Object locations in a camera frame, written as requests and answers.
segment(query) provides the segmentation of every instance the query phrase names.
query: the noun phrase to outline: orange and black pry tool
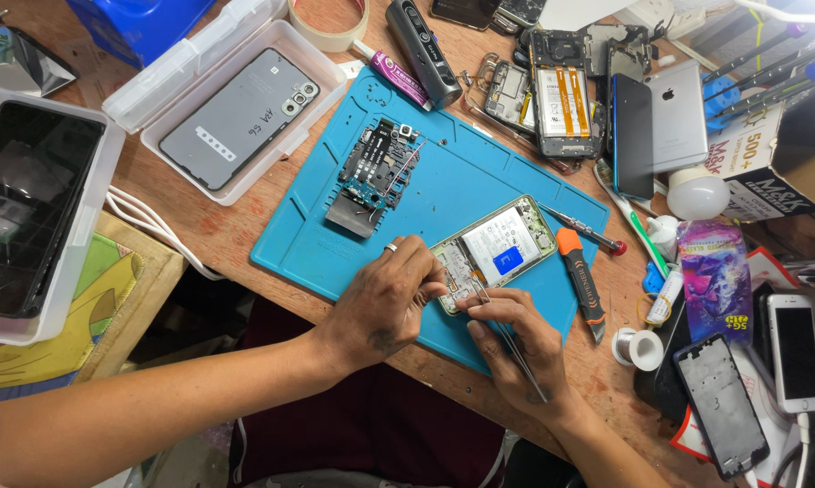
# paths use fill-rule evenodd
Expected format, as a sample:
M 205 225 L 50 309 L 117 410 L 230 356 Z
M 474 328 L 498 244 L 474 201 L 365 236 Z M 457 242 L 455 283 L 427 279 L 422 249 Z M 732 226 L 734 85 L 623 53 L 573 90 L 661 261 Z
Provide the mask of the orange and black pry tool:
M 579 242 L 579 235 L 575 230 L 566 227 L 558 229 L 555 238 L 558 240 L 558 251 L 565 260 L 567 273 L 571 276 L 582 316 L 594 333 L 595 344 L 600 346 L 606 331 L 606 312 L 600 306 L 600 295 L 597 294 L 588 264 L 582 257 L 582 242 Z

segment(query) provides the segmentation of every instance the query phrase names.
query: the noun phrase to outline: container lid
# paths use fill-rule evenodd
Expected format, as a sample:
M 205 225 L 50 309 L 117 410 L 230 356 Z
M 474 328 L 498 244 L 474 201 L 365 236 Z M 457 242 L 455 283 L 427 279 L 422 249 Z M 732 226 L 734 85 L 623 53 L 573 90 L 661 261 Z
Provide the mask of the container lid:
M 103 111 L 135 134 L 272 21 L 286 0 L 232 0 L 218 18 L 182 39 L 103 102 Z

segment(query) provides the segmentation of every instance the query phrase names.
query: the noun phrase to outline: green toothbrush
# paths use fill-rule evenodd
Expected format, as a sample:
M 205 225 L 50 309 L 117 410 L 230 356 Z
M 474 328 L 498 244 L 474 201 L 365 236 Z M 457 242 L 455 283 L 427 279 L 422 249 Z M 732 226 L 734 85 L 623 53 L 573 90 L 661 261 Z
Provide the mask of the green toothbrush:
M 603 159 L 598 160 L 597 164 L 594 165 L 594 177 L 597 178 L 597 182 L 600 183 L 600 186 L 604 187 L 606 193 L 609 194 L 609 198 L 618 205 L 618 209 L 622 211 L 624 219 L 630 223 L 630 227 L 633 227 L 634 232 L 637 233 L 637 237 L 642 241 L 642 245 L 649 251 L 651 260 L 655 261 L 655 266 L 657 266 L 663 278 L 666 278 L 670 274 L 667 261 L 665 261 L 661 253 L 657 251 L 655 244 L 649 240 L 649 236 L 645 234 L 645 229 L 642 228 L 639 217 L 637 217 L 637 212 L 633 210 L 630 202 L 612 189 L 612 170 L 609 169 L 609 166 Z

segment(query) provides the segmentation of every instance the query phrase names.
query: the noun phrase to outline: hand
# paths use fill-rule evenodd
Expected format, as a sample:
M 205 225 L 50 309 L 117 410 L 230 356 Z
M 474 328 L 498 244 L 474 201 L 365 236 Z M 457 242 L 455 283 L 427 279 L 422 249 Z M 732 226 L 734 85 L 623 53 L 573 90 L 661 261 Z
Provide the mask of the hand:
M 474 319 L 467 324 L 468 332 L 489 364 L 492 379 L 504 399 L 517 410 L 548 425 L 568 413 L 571 399 L 577 395 L 571 391 L 565 377 L 561 334 L 540 316 L 528 292 L 515 288 L 487 288 L 487 293 L 491 303 L 485 295 L 481 300 L 473 294 L 458 300 L 456 307 Z M 497 320 L 512 326 L 517 334 L 517 347 L 549 403 L 543 403 L 537 389 L 522 372 L 521 366 L 508 355 L 498 335 L 480 320 Z
M 356 273 L 311 333 L 345 375 L 386 360 L 420 334 L 423 307 L 447 293 L 444 267 L 418 235 L 396 237 Z

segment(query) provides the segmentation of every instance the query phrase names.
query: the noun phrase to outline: blue label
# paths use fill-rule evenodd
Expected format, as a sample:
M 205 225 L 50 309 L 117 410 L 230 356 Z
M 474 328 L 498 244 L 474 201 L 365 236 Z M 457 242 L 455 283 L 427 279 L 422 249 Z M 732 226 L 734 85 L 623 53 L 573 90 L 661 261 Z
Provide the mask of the blue label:
M 512 248 L 493 257 L 492 262 L 495 263 L 495 267 L 498 268 L 498 272 L 501 273 L 501 276 L 504 276 L 508 272 L 515 269 L 516 266 L 524 263 L 525 260 L 522 259 L 522 255 L 519 253 L 516 246 L 513 246 Z

